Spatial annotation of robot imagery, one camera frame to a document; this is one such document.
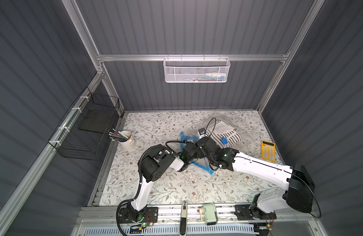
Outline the clear vacuum bag blue zipper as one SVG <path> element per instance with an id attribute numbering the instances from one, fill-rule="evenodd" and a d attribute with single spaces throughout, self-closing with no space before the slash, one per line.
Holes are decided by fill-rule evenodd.
<path id="1" fill-rule="evenodd" d="M 239 125 L 232 122 L 244 121 L 250 111 L 223 111 L 218 117 L 213 117 L 204 127 L 198 129 L 198 136 L 187 137 L 180 134 L 183 145 L 179 153 L 185 170 L 195 160 L 203 159 L 206 169 L 210 172 L 218 169 L 244 172 L 244 165 L 239 161 L 251 161 L 251 157 L 233 147 L 242 141 Z"/>

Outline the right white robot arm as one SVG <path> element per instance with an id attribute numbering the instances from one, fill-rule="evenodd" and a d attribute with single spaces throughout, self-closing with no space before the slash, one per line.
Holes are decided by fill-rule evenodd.
<path id="1" fill-rule="evenodd" d="M 318 204 L 315 183 L 303 165 L 269 163 L 230 147 L 220 148 L 209 137 L 200 139 L 196 146 L 213 169 L 250 174 L 276 185 L 254 196 L 248 212 L 255 219 L 270 219 L 275 211 L 285 208 L 312 214 L 313 205 Z"/>

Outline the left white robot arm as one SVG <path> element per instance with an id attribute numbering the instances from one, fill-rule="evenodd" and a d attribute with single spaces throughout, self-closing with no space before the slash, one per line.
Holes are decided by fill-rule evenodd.
<path id="1" fill-rule="evenodd" d="M 199 158 L 198 150 L 197 144 L 189 141 L 167 141 L 164 145 L 149 147 L 138 161 L 139 181 L 134 197 L 122 201 L 117 210 L 126 206 L 133 220 L 141 221 L 153 184 L 168 169 L 185 171 L 193 160 Z"/>

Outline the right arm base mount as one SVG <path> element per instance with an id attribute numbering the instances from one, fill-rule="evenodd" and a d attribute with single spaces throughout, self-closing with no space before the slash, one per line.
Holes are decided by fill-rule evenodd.
<path id="1" fill-rule="evenodd" d="M 238 220 L 271 220 L 277 219 L 276 213 L 264 213 L 257 207 L 252 207 L 251 204 L 235 205 L 234 214 Z"/>

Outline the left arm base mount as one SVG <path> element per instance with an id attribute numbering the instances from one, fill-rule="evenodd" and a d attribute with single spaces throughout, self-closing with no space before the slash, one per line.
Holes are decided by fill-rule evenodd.
<path id="1" fill-rule="evenodd" d="M 119 210 L 117 217 L 120 224 L 131 223 L 156 223 L 158 221 L 158 207 L 145 207 L 140 211 L 123 207 Z"/>

